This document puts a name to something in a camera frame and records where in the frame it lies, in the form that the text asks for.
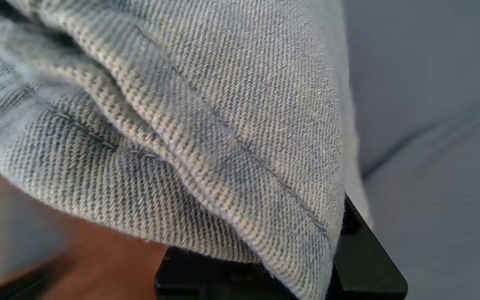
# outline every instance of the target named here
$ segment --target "cloth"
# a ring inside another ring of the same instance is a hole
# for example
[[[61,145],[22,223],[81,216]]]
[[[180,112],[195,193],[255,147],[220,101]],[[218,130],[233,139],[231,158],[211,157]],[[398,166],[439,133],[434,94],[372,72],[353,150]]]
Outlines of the cloth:
[[[373,232],[408,300],[480,300],[480,1],[346,0]]]
[[[0,172],[61,211],[301,300],[358,177],[338,0],[0,0]]]

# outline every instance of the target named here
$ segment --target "hand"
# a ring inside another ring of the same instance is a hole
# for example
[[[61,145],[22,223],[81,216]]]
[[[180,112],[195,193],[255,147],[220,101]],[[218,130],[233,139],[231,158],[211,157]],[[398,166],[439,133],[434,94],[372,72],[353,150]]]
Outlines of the hand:
[[[156,300],[155,274],[167,247],[64,216],[75,241],[65,271],[42,300]]]

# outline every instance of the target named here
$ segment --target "wooden surface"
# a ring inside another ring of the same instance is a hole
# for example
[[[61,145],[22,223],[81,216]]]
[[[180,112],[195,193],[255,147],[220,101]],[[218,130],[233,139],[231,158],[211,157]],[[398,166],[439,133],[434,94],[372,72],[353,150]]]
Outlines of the wooden surface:
[[[0,285],[31,268],[63,266],[45,300],[154,300],[166,247],[53,211],[0,177]]]

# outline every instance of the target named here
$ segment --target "denim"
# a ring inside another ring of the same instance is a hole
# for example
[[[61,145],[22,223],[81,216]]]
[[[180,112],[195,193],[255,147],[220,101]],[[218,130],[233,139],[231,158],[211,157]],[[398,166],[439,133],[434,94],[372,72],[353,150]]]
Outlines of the denim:
[[[0,0],[0,172],[321,300],[367,215],[338,0]]]

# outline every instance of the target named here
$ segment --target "gray fabric surface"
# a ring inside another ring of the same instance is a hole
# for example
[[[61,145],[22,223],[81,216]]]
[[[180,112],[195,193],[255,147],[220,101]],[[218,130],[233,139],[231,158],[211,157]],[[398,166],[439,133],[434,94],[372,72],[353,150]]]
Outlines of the gray fabric surface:
[[[374,232],[408,300],[480,300],[480,1],[345,8]]]
[[[338,0],[0,1],[0,172],[322,299],[365,215]]]

